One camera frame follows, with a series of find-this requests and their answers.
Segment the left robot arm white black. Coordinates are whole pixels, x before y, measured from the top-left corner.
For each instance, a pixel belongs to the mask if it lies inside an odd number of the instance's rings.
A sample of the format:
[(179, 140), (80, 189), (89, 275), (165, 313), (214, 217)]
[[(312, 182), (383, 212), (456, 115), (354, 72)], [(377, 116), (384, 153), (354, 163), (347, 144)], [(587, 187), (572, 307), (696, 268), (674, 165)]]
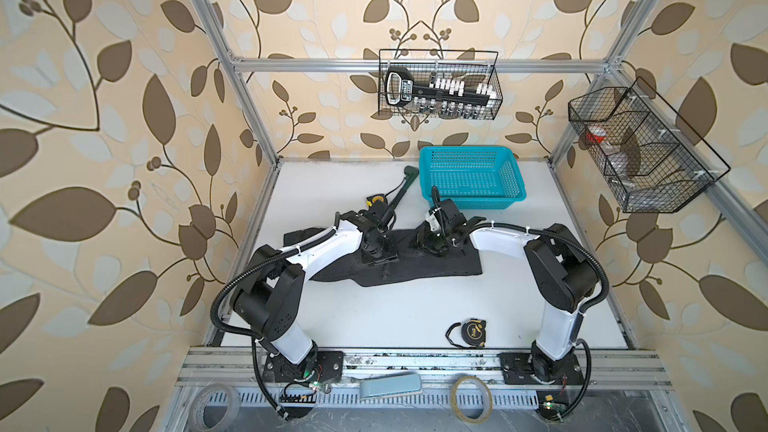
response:
[(361, 253), (377, 263), (397, 257), (388, 237), (395, 205), (338, 213), (333, 224), (280, 249), (262, 246), (245, 270), (228, 282), (210, 308), (219, 331), (246, 336), (294, 366), (314, 361), (315, 342), (297, 323), (304, 285), (338, 259)]

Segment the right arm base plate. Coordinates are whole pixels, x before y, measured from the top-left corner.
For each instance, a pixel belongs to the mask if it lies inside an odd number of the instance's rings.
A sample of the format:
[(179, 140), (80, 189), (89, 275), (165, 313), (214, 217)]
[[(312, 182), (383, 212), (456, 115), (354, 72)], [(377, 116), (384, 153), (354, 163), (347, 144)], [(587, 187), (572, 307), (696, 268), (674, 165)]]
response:
[(506, 385), (576, 386), (584, 383), (584, 369), (574, 353), (553, 361), (545, 354), (506, 352), (498, 355)]

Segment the black trousers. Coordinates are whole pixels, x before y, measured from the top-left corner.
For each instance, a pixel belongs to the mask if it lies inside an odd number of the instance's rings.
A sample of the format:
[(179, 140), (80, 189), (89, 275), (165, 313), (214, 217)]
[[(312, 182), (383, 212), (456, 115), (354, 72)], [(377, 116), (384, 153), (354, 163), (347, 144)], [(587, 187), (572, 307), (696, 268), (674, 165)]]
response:
[(352, 280), (362, 287), (375, 287), (403, 283), (417, 279), (441, 277), (468, 277), (482, 274), (479, 252), (471, 245), (450, 248), (446, 256), (435, 256), (417, 247), (417, 230), (387, 232), (388, 250), (397, 252), (390, 262), (366, 263), (368, 255), (363, 248), (332, 262), (312, 277), (317, 282)]

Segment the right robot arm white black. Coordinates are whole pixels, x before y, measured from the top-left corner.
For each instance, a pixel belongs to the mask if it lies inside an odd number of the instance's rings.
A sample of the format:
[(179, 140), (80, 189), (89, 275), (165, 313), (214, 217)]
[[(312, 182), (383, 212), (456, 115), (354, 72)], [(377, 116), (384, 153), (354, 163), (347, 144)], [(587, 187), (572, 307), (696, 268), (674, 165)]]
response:
[(467, 219), (450, 199), (435, 199), (426, 220), (450, 247), (471, 244), (478, 251), (525, 259), (546, 302), (531, 362), (554, 366), (572, 353), (586, 312), (607, 298), (609, 281), (600, 262), (570, 229), (559, 223), (534, 229), (482, 217)]

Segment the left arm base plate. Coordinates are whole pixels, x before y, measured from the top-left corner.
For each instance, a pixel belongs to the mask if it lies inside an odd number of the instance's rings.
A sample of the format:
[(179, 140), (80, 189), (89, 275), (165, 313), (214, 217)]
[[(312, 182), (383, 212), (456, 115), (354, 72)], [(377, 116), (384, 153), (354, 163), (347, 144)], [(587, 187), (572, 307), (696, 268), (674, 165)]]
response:
[(291, 363), (282, 355), (268, 355), (265, 359), (266, 381), (289, 382), (331, 382), (341, 380), (344, 353), (340, 350), (312, 350), (299, 365)]

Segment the teal plastic basket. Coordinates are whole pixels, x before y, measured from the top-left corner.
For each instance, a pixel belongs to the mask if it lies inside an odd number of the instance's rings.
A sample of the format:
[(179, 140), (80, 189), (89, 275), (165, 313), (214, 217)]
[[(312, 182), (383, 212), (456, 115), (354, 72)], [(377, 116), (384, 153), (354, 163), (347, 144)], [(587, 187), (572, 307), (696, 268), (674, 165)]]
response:
[(432, 190), (460, 210), (503, 210), (527, 198), (515, 155), (501, 146), (427, 146), (419, 153), (422, 196)]

